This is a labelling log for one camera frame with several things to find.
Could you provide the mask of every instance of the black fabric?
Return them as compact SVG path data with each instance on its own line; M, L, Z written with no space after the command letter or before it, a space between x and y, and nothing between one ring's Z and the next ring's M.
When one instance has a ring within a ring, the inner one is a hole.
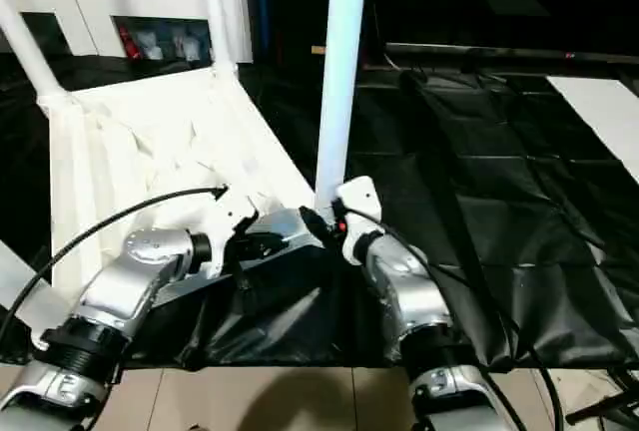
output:
M54 70L71 89L184 70L92 60L66 59ZM248 68L241 79L312 183L320 70ZM40 113L28 84L5 85L2 94L3 117ZM43 133L42 121L33 120ZM27 177L46 177L48 157L40 154L23 182L5 189L16 194ZM426 253L481 362L493 369L531 365L523 340L550 367L639 364L639 189L544 79L362 73L347 174L373 178L384 220ZM48 187L32 189L35 216L48 206ZM28 248L46 245L47 225L35 226ZM11 223L2 221L1 229L10 240ZM465 276L479 294L438 269ZM511 313L522 336L504 330L486 293ZM359 270L304 248L250 270L241 287L228 277L154 310L129 366L383 366L389 363L378 314ZM26 336L14 331L5 361L28 353Z

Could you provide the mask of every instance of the metal rod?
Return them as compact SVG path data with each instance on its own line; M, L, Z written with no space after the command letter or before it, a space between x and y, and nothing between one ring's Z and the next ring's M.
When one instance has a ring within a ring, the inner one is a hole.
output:
M235 73L236 64L231 58L229 36L222 0L207 0L209 30L213 43L214 69L219 73Z
M0 0L0 28L7 37L38 97L64 94L22 16L9 0Z
M329 0L321 96L316 210L326 216L343 183L363 0Z

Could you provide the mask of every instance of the black cable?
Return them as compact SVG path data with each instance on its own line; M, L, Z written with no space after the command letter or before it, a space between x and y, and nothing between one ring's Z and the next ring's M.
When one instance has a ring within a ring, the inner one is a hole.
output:
M424 269L432 268L432 266L428 266L428 263L426 262L426 260L419 253L417 253L412 247L412 245L403 236L401 236L401 234L397 230L395 230L392 226L378 220L374 216L365 214L364 212L360 212L358 210L344 208L343 211L346 213L359 215L375 223L379 227L383 228L383 230L386 233L388 233L390 236L395 238L399 242L399 244L401 244L404 248L406 248L406 250L413 255L413 257L419 262L419 264L421 264L421 266L423 266ZM472 286L470 286L468 281L466 281L464 278L457 276L456 274L448 271L447 269L443 269L443 268L436 268L436 269L439 273L445 276L448 276L454 281L457 281L458 283L461 283L464 286L466 286L468 289L474 291ZM501 319L508 324L508 327L515 334L517 334L517 336L519 336L519 339L521 340L521 328L519 328L519 325L515 322L515 320L512 319L512 317L502 309L499 302L492 295L488 294L486 298L490 301L490 304L495 307L498 314L501 316ZM537 355L537 352L534 350L533 346L524 342L523 340L521 340L521 342L526 347L526 351L528 351L528 353L530 354L530 358L534 361L535 366L538 368L539 374L541 375L541 378L543 379L546 389L548 390L548 395L550 397L550 402L552 403L552 411L553 411L554 421L555 421L554 429L555 431L563 431L564 414L563 414L563 408L561 406L561 400L559 399L559 393L557 392L557 388L552 382L552 378L550 377L550 374L548 373L547 368L541 363L541 360L539 359L539 356Z
M490 376L490 373L483 368L480 370L480 372L481 372L481 377L486 382L488 387L492 390L492 392L495 393L495 396L501 402L502 406L506 410L506 413L508 413L508 416L510 416L510 419L512 419L512 422L514 423L517 430L527 431L526 425L523 424L523 421L521 421L521 418L517 414L517 411L515 410L514 406L512 405L508 397L504 394L504 392L501 390L499 385L495 383L495 380L492 379L492 376Z
M181 190L178 192L172 192L170 194L160 195L152 199L144 200L143 202L133 205L132 207L128 207L127 209L122 210L121 212L117 212L116 214L109 216L108 218L100 221L97 224L94 224L86 231L77 235L75 238L73 238L71 241L65 244L44 266L42 266L42 268L40 268L38 272L33 275L33 277L25 285L25 287L22 288L22 291L20 291L15 301L13 302L11 307L8 309L7 314L4 317L4 320L2 321L2 326L0 327L0 349L2 348L2 343L4 342L6 338L7 332L9 330L9 326L13 320L13 317L16 314L16 311L18 311L18 308L22 305L22 303L27 298L27 296L29 296L29 293L31 293L31 291L36 286L36 284L38 284L40 279L42 279L44 275L47 274L47 272L51 268L53 268L53 266L58 261L60 261L64 256L67 255L67 253L69 253L69 251L75 248L82 241L90 237L92 234L100 231L102 228L109 226L110 224L119 220L120 218L133 214L141 209L145 209L147 207L158 204L160 202L165 202L166 200L175 199L178 197L185 197L188 195L199 195L199 194L212 194L217 199L224 191L225 189L200 188L200 189Z

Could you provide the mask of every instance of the white panel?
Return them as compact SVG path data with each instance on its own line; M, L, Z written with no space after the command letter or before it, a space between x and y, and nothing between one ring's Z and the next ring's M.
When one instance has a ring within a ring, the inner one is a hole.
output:
M639 99L621 82L548 77L639 183Z
M241 0L222 0L226 14L231 53L238 62L246 62ZM207 19L205 0L78 0L98 53L125 57L125 51L113 23L114 16Z
M11 0L19 12L55 14L73 55L96 55L97 50L75 0Z

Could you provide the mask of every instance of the cabinet door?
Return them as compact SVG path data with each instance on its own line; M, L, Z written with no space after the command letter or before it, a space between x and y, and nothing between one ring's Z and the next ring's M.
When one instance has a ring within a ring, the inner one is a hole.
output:
M27 24L42 23L46 15L54 17L73 55L97 55L91 34L84 23L76 0L11 0Z
M126 57L115 18L207 19L205 0L78 0L78 4L98 53L111 57ZM237 62L251 62L251 40L242 0L222 0L222 6L233 57Z

